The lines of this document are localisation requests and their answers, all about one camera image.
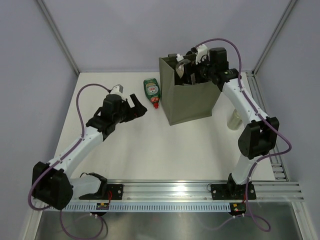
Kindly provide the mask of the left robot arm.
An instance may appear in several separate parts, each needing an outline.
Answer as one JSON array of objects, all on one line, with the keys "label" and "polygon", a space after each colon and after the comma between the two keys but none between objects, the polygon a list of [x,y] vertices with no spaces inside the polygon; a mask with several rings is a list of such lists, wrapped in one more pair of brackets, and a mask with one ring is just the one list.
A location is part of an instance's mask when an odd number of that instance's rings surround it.
[{"label": "left robot arm", "polygon": [[109,198],[108,180],[105,177],[94,172],[78,178],[72,178],[72,174],[87,155],[115,131],[117,124],[145,115],[147,108],[136,95],[131,94],[130,98],[133,106],[118,94],[108,94],[74,143],[49,162],[39,161],[33,167],[28,204],[31,205],[32,198],[35,198],[48,207],[63,210],[72,199]]}]

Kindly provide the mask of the green canvas bag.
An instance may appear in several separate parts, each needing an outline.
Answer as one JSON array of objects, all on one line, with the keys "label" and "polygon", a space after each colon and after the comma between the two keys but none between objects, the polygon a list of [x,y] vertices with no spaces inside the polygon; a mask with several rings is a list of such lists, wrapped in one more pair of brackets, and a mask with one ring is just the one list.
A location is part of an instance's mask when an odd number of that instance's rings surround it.
[{"label": "green canvas bag", "polygon": [[169,125],[210,117],[221,91],[212,82],[195,85],[179,83],[174,56],[160,57],[161,104]]}]

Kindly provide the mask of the clear soap bottle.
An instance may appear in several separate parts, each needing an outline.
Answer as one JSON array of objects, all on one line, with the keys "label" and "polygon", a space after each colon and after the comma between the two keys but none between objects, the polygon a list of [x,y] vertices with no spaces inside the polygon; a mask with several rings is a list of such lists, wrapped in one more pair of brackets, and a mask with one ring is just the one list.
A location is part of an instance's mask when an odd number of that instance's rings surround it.
[{"label": "clear soap bottle", "polygon": [[179,53],[176,55],[177,64],[175,65],[175,71],[181,79],[185,73],[185,66],[191,63],[189,59],[184,58]]}]

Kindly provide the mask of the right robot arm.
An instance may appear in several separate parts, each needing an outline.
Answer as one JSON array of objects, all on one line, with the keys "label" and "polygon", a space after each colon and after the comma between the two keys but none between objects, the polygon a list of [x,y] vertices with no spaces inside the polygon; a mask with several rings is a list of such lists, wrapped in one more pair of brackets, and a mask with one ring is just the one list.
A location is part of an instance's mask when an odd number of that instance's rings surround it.
[{"label": "right robot arm", "polygon": [[188,55],[195,59],[185,67],[187,83],[212,82],[231,101],[244,129],[237,144],[240,157],[227,182],[210,185],[213,200],[254,200],[256,193],[252,175],[259,157],[266,156],[276,145],[279,121],[269,117],[250,96],[240,72],[229,67],[223,47],[209,49],[202,44],[193,47]]}]

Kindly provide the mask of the green dish soap bottle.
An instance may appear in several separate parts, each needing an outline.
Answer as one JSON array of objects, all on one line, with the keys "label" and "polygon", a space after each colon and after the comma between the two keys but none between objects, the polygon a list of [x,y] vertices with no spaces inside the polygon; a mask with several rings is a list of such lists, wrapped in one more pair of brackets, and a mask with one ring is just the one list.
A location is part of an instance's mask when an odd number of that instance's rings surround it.
[{"label": "green dish soap bottle", "polygon": [[150,101],[155,109],[159,108],[161,99],[161,89],[155,78],[147,78],[143,81],[143,89],[145,96]]}]

